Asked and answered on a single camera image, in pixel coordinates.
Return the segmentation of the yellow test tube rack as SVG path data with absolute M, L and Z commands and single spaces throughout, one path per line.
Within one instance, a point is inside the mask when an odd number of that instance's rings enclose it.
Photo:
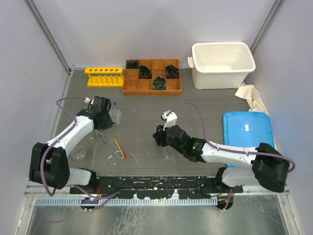
M 87 87 L 122 87 L 124 75 L 122 67 L 85 68 L 88 76 Z

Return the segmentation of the white plastic tub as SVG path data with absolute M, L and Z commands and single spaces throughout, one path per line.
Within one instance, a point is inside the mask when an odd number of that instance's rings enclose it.
M 187 60 L 198 90 L 238 88 L 256 69 L 253 55 L 243 42 L 196 43 Z

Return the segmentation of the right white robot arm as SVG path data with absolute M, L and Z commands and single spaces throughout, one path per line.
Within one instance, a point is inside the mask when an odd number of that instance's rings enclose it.
M 282 193 L 292 165 L 267 143 L 249 148 L 226 146 L 191 137 L 177 125 L 157 126 L 153 138 L 158 146 L 170 146 L 192 162 L 225 164 L 214 179 L 215 189 L 221 193 L 243 185 Z

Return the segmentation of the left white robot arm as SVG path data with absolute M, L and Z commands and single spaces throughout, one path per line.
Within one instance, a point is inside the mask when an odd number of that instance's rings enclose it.
M 112 104 L 101 96 L 83 98 L 83 101 L 88 107 L 73 115 L 73 122 L 66 129 L 48 142 L 38 142 L 32 148 L 29 180 L 43 185 L 49 196 L 65 186 L 78 186 L 87 194 L 96 192 L 98 188 L 96 173 L 69 167 L 68 156 L 86 135 L 113 126 L 109 114 Z

